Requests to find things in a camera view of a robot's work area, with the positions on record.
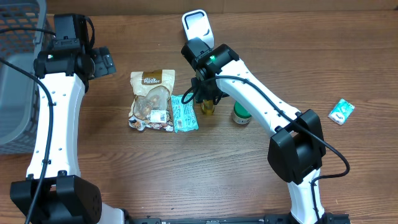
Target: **jar with green lid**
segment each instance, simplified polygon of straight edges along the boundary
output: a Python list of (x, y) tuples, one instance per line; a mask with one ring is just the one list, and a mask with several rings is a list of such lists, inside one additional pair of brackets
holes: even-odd
[(251, 114), (249, 114), (240, 103), (235, 102), (234, 110), (232, 111), (232, 119), (238, 124), (248, 124), (251, 118)]

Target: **small blue package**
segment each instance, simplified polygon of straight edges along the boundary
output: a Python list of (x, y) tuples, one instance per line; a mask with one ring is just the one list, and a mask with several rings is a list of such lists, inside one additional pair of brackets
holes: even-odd
[(334, 122), (343, 125), (349, 115), (354, 111), (355, 106), (341, 99), (335, 108), (330, 112), (329, 118)]
[[(191, 98), (193, 93), (189, 93), (185, 99)], [(182, 104), (181, 99), (183, 95), (173, 96), (172, 99), (172, 109), (174, 118), (174, 131), (191, 131), (197, 130), (198, 121), (195, 111), (193, 110), (193, 100), (187, 104)]]

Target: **blue packet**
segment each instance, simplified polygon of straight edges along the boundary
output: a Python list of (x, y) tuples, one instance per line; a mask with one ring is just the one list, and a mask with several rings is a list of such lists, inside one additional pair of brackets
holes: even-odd
[(354, 111), (355, 106), (341, 99), (335, 108), (330, 112), (329, 118), (334, 122), (343, 125), (349, 115)]
[[(191, 98), (193, 93), (189, 93), (185, 99)], [(193, 100), (191, 102), (183, 105), (181, 103), (183, 95), (174, 96), (172, 95), (172, 109), (173, 109), (173, 119), (174, 119), (174, 131), (191, 131), (197, 130), (198, 121), (195, 111), (193, 110)]]

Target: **brown and clear snack bag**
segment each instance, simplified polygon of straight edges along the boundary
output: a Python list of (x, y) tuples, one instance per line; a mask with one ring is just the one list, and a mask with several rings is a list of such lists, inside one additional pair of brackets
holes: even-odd
[(174, 70), (131, 73), (130, 83), (136, 97), (129, 113), (130, 127), (139, 131), (145, 128), (173, 131), (169, 99), (174, 80)]

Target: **white barcode sticker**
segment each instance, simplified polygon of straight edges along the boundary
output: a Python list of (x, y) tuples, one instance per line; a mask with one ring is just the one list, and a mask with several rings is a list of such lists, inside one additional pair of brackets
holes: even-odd
[(150, 121), (151, 123), (166, 123), (166, 110), (152, 110)]
[(182, 128), (182, 120), (180, 119), (177, 120), (177, 127)]

